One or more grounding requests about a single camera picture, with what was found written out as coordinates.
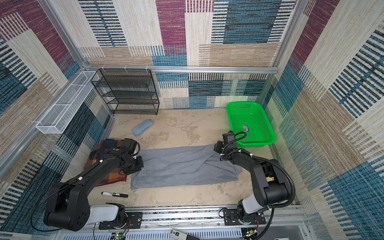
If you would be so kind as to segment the grey long sleeve shirt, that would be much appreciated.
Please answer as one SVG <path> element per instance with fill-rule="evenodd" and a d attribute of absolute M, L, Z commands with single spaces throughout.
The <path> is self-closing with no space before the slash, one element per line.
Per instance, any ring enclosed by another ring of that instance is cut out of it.
<path fill-rule="evenodd" d="M 198 186 L 238 180 L 242 168 L 221 161 L 214 145 L 141 150 L 144 167 L 132 174 L 131 189 Z"/>

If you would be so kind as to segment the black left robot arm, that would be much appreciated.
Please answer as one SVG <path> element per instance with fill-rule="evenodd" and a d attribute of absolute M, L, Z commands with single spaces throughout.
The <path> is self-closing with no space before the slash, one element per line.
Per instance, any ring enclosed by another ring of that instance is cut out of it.
<path fill-rule="evenodd" d="M 123 228 L 128 223 L 124 205 L 90 206 L 88 196 L 102 179 L 118 169 L 128 176 L 139 172 L 144 164 L 139 156 L 140 144 L 124 139 L 120 147 L 105 149 L 100 159 L 66 182 L 54 184 L 47 198 L 44 224 L 77 232 L 84 226 L 106 223 L 111 228 Z"/>

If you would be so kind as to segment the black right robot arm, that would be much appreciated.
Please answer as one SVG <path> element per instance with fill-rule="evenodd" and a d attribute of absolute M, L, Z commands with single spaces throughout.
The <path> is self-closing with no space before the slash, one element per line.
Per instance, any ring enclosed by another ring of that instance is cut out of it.
<path fill-rule="evenodd" d="M 214 147 L 221 161 L 240 166 L 251 175 L 253 193 L 239 201 L 237 206 L 238 221 L 243 225 L 249 225 L 266 210 L 289 206 L 296 194 L 292 178 L 277 160 L 257 157 L 238 146 L 246 136 L 245 132 L 236 134 L 229 131 Z"/>

